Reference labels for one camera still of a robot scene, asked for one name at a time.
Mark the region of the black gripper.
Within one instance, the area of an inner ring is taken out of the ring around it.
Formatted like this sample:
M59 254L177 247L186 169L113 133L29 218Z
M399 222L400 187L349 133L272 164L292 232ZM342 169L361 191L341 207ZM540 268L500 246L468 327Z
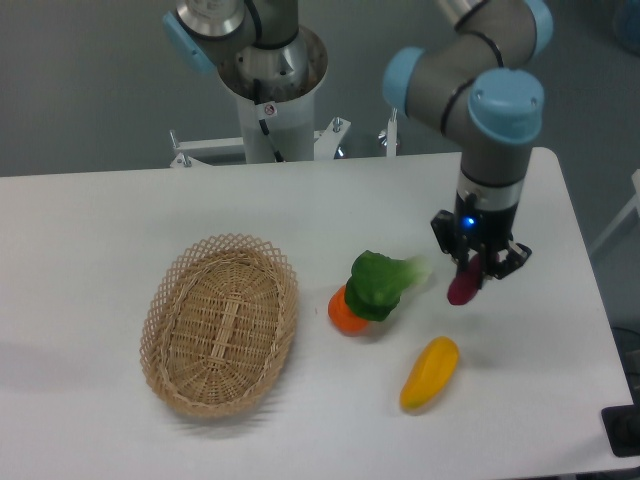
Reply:
M495 211L473 208L468 212L466 207L457 195L454 214L440 210L431 220L431 227L441 251L457 265L457 274L468 270L469 250L477 252L479 279L476 285L482 289L486 280L502 280L523 267L532 250L510 241L517 203Z

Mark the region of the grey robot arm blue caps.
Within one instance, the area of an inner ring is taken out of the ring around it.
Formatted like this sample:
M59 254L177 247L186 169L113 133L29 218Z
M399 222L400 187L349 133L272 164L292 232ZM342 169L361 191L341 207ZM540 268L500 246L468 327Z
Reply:
M395 111L462 150L455 208L432 220L440 249L478 283L521 268L530 249L512 225L542 127L544 91L524 70L553 34L542 1L444 1L456 39L400 50L382 81ZM250 163L312 158L313 92L326 72L319 39L294 1L180 1L162 25L195 70L216 72L239 100Z

